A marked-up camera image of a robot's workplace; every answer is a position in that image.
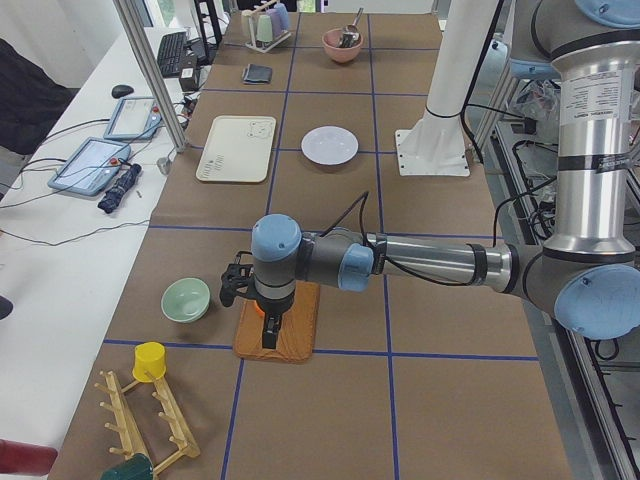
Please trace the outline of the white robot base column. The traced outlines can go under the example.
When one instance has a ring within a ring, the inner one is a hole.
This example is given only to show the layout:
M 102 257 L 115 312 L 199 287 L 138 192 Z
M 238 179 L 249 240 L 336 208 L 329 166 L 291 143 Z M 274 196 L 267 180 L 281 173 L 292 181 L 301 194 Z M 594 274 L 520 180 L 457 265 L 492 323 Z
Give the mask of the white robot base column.
M 412 129 L 395 132 L 402 176 L 470 175 L 463 109 L 500 10 L 497 0 L 450 4 L 424 114 Z

